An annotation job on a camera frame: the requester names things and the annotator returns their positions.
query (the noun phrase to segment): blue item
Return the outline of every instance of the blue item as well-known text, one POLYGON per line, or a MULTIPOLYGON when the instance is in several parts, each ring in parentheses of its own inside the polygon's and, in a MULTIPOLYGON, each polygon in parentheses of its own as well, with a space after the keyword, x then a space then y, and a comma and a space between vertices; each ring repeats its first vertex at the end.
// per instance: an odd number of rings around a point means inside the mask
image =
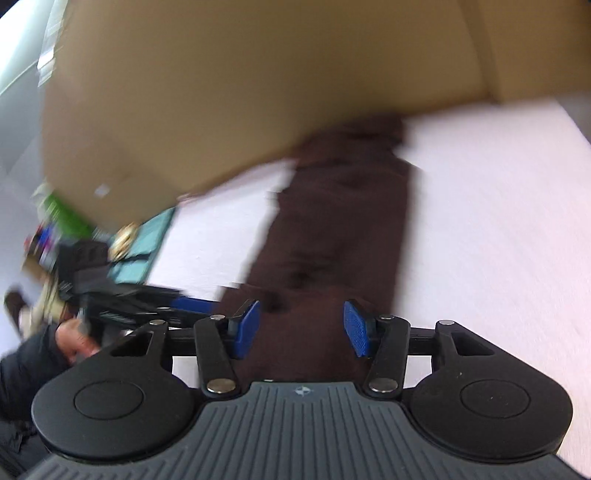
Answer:
POLYGON ((258 330, 260 320, 261 308, 260 302, 257 300, 242 316, 238 333, 234 339, 232 357, 242 359, 247 356, 258 330))
POLYGON ((49 242, 51 241, 51 224, 46 225, 41 230, 41 236, 39 238, 39 244, 41 245, 42 249, 48 247, 49 242))
MULTIPOLYGON (((211 315, 216 304, 217 302, 211 300, 181 296, 173 300, 170 306, 179 310, 187 310, 188 312, 211 315)), ((258 300, 254 301, 240 317, 229 319, 230 322, 236 322, 238 326, 231 339, 230 355, 232 358, 242 359, 247 356, 259 328, 260 319, 261 308, 258 300)))
POLYGON ((371 343, 369 341, 365 318, 363 318, 349 301, 346 301, 343 306, 343 323, 345 325, 345 332, 347 332, 351 345, 355 349, 355 354, 357 356, 369 356, 371 353, 371 343))

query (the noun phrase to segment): white bed sheet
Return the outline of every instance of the white bed sheet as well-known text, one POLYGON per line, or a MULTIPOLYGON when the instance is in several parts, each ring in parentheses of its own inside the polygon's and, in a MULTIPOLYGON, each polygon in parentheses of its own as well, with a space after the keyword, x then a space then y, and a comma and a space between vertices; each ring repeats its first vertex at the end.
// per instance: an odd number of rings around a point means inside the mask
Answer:
MULTIPOLYGON (((591 147, 552 100, 410 121, 418 167, 394 313, 454 319, 557 380, 574 417, 560 455, 591 475, 591 147)), ((288 161, 183 205, 150 283, 215 299, 264 242, 288 161)), ((194 362, 175 363, 194 384, 194 362)), ((411 359, 406 386, 428 374, 411 359)))

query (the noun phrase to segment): brown towel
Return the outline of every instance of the brown towel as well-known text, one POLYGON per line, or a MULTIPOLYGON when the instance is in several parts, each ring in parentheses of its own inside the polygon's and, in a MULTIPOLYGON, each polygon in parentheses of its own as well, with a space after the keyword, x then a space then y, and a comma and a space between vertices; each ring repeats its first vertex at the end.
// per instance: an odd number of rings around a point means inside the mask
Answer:
POLYGON ((407 215, 411 167, 392 148, 396 115, 377 115, 307 140, 279 212, 248 275, 226 290, 217 313, 247 298, 264 306, 249 355, 233 366, 252 381, 361 382, 368 361, 343 328, 343 302, 355 297, 391 311, 407 215))

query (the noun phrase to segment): cardboard box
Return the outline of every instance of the cardboard box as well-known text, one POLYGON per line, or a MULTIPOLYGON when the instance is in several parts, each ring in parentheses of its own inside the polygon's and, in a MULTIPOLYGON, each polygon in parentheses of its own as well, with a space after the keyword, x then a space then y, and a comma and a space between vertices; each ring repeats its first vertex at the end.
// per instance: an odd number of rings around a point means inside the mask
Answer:
POLYGON ((359 115, 591 88, 590 21, 580 0, 71 1, 45 173, 114 231, 359 115))

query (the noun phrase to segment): black jacket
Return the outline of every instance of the black jacket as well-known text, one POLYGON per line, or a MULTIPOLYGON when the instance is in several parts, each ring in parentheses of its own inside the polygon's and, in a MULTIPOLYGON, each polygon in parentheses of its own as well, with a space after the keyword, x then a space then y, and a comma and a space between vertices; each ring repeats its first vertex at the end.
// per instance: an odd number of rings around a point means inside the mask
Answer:
POLYGON ((49 325, 0 361, 0 466, 17 476, 46 455, 31 420, 37 391, 68 368, 49 325))

